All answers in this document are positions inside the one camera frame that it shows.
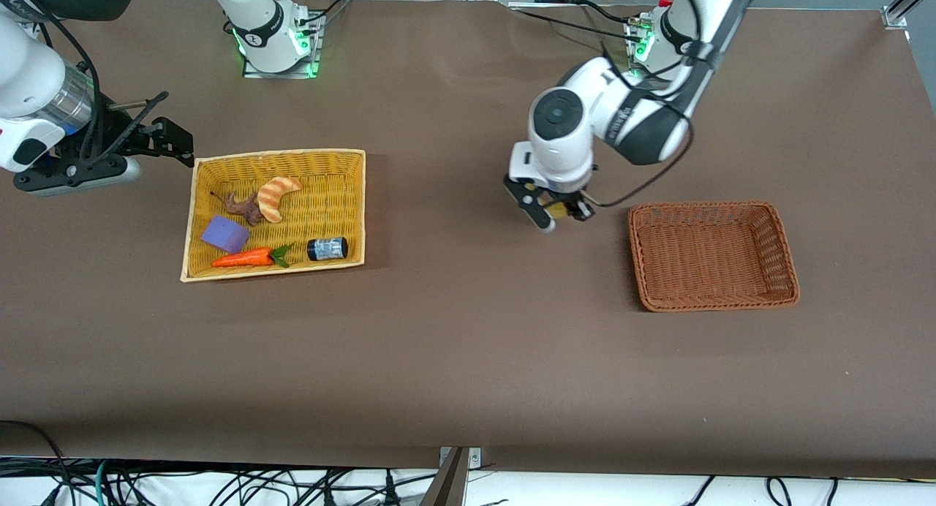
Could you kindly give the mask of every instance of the toy croissant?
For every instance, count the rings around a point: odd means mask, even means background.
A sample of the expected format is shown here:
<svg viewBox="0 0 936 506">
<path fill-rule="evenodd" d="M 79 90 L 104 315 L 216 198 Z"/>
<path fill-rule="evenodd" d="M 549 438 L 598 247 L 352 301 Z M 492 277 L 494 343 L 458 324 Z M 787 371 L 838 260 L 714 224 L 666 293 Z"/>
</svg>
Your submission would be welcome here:
<svg viewBox="0 0 936 506">
<path fill-rule="evenodd" d="M 260 213 L 271 223 L 283 220 L 280 213 L 280 199 L 287 193 L 302 189 L 302 183 L 295 177 L 273 177 L 270 182 L 260 187 L 257 193 L 257 204 L 260 204 Z"/>
</svg>

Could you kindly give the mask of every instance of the robotic arm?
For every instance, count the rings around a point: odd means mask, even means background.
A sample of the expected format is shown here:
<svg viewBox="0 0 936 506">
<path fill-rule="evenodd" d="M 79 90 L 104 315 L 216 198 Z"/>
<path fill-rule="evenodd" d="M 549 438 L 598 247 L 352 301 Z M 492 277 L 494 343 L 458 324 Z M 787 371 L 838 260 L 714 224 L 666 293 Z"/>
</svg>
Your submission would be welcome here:
<svg viewBox="0 0 936 506">
<path fill-rule="evenodd" d="M 536 97 L 527 142 L 514 144 L 504 183 L 537 228 L 555 219 L 591 219 L 592 136 L 629 162 L 669 159 L 752 0 L 674 0 L 628 19 L 631 69 L 605 57 L 568 72 Z"/>
<path fill-rule="evenodd" d="M 188 132 L 162 117 L 151 126 L 140 123 L 167 94 L 116 105 L 91 77 L 24 32 L 53 19 L 113 20 L 129 3 L 0 0 L 0 166 L 16 173 L 17 189 L 56 195 L 130 181 L 140 175 L 131 155 L 173 156 L 194 165 Z M 133 107 L 144 107 L 137 119 L 125 111 Z M 97 134 L 103 146 L 87 149 Z"/>
<path fill-rule="evenodd" d="M 264 73 L 292 69 L 314 55 L 306 7 L 290 0 L 217 0 L 247 62 Z M 26 27 L 52 19 L 115 20 L 130 0 L 0 0 L 0 167 L 14 186 L 36 195 L 136 179 L 140 164 L 127 156 L 172 156 L 194 166 L 191 134 L 165 117 L 141 119 L 167 94 L 115 104 L 91 77 L 69 65 Z M 143 107 L 137 118 L 127 109 Z M 100 135 L 96 153 L 89 137 Z"/>
</svg>

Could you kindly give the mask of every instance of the brown table surface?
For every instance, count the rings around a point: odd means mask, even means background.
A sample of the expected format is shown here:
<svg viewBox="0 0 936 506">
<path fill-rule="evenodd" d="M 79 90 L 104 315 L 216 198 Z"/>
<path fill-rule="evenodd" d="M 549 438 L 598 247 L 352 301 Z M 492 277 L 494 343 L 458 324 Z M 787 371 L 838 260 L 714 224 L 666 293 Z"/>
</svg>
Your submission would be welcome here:
<svg viewBox="0 0 936 506">
<path fill-rule="evenodd" d="M 170 91 L 155 116 L 198 156 L 367 150 L 367 264 L 178 282 L 190 172 L 171 159 L 51 199 L 0 186 L 4 418 L 71 456 L 425 467 L 480 445 L 503 469 L 936 470 L 936 120 L 878 13 L 742 24 L 692 152 L 639 200 L 776 204 L 802 301 L 689 314 L 639 305 L 623 211 L 543 235 L 502 188 L 529 104 L 594 36 L 495 3 L 354 2 L 320 78 L 276 82 L 240 79 L 223 22 L 214 0 L 134 0 L 69 25 L 108 96 Z M 599 198 L 658 170 L 596 149 Z"/>
</svg>

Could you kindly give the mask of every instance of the purple block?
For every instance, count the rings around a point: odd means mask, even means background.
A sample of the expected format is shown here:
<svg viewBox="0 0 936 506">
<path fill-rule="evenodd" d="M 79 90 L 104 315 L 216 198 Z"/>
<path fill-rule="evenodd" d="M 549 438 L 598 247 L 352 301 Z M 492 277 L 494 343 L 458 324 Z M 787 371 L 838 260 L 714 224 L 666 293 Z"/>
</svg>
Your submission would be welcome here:
<svg viewBox="0 0 936 506">
<path fill-rule="evenodd" d="M 208 228 L 201 234 L 202 241 L 231 254 L 243 250 L 248 237 L 250 237 L 250 230 L 221 216 L 211 217 Z"/>
</svg>

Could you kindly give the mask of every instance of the empty basket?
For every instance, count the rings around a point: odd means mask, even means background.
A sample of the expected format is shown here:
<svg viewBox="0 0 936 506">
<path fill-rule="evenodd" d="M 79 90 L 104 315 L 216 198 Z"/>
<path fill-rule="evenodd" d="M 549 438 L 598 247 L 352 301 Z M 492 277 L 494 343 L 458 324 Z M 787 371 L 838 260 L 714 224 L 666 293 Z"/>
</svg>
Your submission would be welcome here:
<svg viewBox="0 0 936 506">
<path fill-rule="evenodd" d="M 649 310 L 770 309 L 799 300 L 783 225 L 769 203 L 641 204 L 628 222 Z"/>
<path fill-rule="evenodd" d="M 264 151 L 241 155 L 196 159 L 192 174 L 192 199 L 185 233 L 185 254 L 181 266 L 183 282 L 209 279 L 266 276 L 345 268 L 364 263 L 364 152 L 360 150 L 317 149 Z M 200 239 L 213 216 L 225 216 L 244 226 L 242 216 L 224 212 L 219 197 L 235 192 L 245 200 L 273 177 L 295 177 L 302 189 L 287 193 L 280 202 L 283 222 L 261 222 L 250 228 L 247 249 L 260 246 L 292 245 L 285 259 L 290 268 L 277 265 L 254 267 L 211 267 L 224 252 Z M 306 255 L 310 239 L 344 237 L 347 257 L 314 262 Z"/>
</svg>

